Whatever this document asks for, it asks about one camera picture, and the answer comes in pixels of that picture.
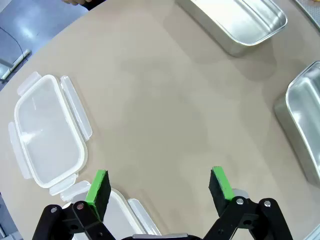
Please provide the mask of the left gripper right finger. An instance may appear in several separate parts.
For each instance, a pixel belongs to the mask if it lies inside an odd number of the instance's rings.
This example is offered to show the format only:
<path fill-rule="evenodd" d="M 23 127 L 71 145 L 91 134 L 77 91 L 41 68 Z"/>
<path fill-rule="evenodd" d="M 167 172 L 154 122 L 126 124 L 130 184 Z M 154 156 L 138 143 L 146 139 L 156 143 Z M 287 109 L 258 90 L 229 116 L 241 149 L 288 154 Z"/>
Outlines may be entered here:
<path fill-rule="evenodd" d="M 205 235 L 205 240 L 231 240 L 238 229 L 246 229 L 254 240 L 291 240 L 284 215 L 273 198 L 258 203 L 236 196 L 221 166 L 210 171 L 208 186 L 218 219 Z"/>

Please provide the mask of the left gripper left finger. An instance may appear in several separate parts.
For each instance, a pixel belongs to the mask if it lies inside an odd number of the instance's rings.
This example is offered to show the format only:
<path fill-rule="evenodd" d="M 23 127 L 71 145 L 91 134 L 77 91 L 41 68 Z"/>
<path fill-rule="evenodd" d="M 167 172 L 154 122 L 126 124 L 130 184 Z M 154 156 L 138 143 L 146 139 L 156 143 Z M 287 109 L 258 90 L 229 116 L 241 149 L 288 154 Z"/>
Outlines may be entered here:
<path fill-rule="evenodd" d="M 34 240 L 71 240 L 84 233 L 89 240 L 114 240 L 103 220 L 111 194 L 107 170 L 98 170 L 85 200 L 62 208 L 47 205 L 39 218 Z"/>

